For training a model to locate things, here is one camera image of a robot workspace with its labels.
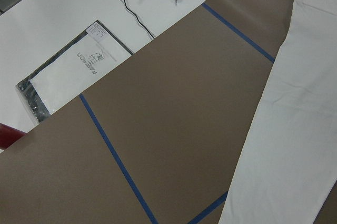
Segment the clear plastic garment bag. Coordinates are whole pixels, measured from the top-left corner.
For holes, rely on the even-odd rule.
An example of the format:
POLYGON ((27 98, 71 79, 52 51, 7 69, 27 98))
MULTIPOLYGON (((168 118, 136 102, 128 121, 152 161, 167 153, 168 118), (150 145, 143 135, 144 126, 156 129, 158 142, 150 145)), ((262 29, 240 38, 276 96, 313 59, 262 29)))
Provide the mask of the clear plastic garment bag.
POLYGON ((34 124, 39 124, 134 53, 96 20, 16 84, 34 124))

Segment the red cylinder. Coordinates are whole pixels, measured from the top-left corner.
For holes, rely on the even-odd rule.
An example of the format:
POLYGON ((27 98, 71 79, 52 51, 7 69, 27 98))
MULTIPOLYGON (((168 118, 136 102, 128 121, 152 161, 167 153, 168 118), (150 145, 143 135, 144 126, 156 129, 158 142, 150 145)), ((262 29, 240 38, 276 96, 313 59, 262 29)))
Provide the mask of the red cylinder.
POLYGON ((5 124, 0 124, 0 149, 5 150, 18 139, 23 137, 26 133, 10 127, 5 124))

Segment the white printed t-shirt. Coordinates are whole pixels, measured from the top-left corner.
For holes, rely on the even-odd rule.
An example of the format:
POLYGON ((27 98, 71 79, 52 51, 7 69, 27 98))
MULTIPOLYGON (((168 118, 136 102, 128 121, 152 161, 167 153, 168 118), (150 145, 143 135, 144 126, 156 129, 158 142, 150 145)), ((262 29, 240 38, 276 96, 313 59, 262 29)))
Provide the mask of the white printed t-shirt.
POLYGON ((336 223, 336 0, 294 0, 220 223, 336 223))

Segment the brown paper table cover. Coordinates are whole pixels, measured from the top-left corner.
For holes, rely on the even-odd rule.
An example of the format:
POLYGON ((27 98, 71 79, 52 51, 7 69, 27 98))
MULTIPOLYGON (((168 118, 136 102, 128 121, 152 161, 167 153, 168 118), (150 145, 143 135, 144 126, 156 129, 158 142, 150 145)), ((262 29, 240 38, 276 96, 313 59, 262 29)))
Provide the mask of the brown paper table cover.
POLYGON ((220 223, 294 0, 23 0, 1 16, 1 223, 220 223), (95 20, 133 55, 33 127, 15 84, 95 20))

